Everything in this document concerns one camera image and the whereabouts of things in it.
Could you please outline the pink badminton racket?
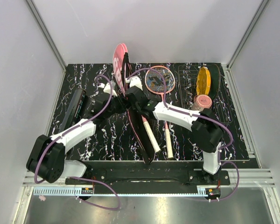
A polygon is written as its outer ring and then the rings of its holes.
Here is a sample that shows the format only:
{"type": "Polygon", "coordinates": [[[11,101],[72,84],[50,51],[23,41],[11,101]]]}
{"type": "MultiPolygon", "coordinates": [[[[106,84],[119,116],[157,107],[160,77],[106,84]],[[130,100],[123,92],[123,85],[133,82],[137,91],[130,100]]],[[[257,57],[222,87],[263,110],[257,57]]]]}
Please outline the pink badminton racket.
{"type": "Polygon", "coordinates": [[[158,144],[158,142],[157,142],[157,140],[156,140],[156,138],[155,138],[155,136],[153,134],[151,126],[150,126],[148,120],[145,117],[141,116],[141,118],[142,118],[142,121],[143,121],[144,128],[145,128],[145,130],[147,132],[147,135],[148,135],[148,137],[150,139],[150,142],[151,142],[151,144],[153,146],[154,153],[158,154],[161,151],[161,149],[160,149],[159,144],[158,144]]]}
{"type": "MultiPolygon", "coordinates": [[[[173,73],[165,66],[153,66],[145,75],[146,88],[153,94],[160,95],[164,100],[164,93],[170,93],[175,88],[175,78],[173,73]]],[[[165,138],[167,146],[167,156],[173,159],[173,149],[168,123],[165,121],[165,138]]]]}

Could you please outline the pink racket bag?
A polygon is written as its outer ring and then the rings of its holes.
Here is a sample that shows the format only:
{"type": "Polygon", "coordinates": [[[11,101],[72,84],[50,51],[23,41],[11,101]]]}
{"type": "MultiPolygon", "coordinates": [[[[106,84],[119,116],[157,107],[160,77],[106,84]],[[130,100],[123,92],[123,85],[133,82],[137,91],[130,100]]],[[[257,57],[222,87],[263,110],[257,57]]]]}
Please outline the pink racket bag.
{"type": "MultiPolygon", "coordinates": [[[[125,82],[125,78],[132,73],[132,67],[129,63],[127,46],[124,43],[117,45],[113,54],[113,71],[116,83],[119,87],[121,95],[125,95],[128,85],[125,82]]],[[[128,119],[132,130],[137,138],[140,145],[138,154],[142,156],[145,164],[149,165],[152,163],[155,157],[153,146],[144,128],[141,115],[138,114],[132,108],[127,110],[128,119]]]]}

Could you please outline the black shuttlecock tube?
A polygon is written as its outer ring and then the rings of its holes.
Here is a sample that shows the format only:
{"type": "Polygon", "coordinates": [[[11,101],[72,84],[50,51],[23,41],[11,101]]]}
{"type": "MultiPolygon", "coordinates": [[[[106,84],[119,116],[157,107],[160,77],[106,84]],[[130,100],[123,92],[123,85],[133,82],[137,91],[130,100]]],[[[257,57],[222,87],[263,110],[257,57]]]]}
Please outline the black shuttlecock tube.
{"type": "Polygon", "coordinates": [[[75,125],[81,119],[87,101],[88,97],[86,95],[86,90],[77,88],[74,91],[69,107],[61,123],[59,133],[75,125]]]}

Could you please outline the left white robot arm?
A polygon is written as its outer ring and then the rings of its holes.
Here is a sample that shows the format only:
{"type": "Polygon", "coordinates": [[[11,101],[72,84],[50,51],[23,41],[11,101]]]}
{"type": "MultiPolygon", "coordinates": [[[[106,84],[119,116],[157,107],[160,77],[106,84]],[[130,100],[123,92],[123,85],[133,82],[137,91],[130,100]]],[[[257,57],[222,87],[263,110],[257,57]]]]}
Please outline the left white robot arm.
{"type": "Polygon", "coordinates": [[[120,97],[115,83],[108,81],[100,84],[103,91],[98,94],[95,112],[89,118],[80,119],[76,124],[64,131],[51,135],[40,135],[33,146],[26,164],[28,171],[34,173],[34,182],[54,183],[59,178],[74,177],[80,184],[91,181],[91,173],[85,163],[68,161],[66,154],[84,139],[95,135],[106,121],[116,113],[122,113],[120,97]]]}

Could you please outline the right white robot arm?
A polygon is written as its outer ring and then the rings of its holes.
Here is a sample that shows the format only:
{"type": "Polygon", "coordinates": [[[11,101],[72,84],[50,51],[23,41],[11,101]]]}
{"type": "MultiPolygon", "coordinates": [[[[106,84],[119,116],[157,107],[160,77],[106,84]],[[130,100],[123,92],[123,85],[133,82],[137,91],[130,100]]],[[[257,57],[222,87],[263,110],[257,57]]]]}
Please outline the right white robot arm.
{"type": "Polygon", "coordinates": [[[213,185],[219,180],[219,148],[222,145],[224,131],[219,122],[209,118],[210,109],[205,116],[199,111],[182,109],[177,106],[165,106],[157,99],[148,99],[145,93],[134,86],[126,91],[126,99],[132,108],[146,119],[167,121],[192,132],[191,136],[199,149],[203,151],[203,181],[213,185]]]}

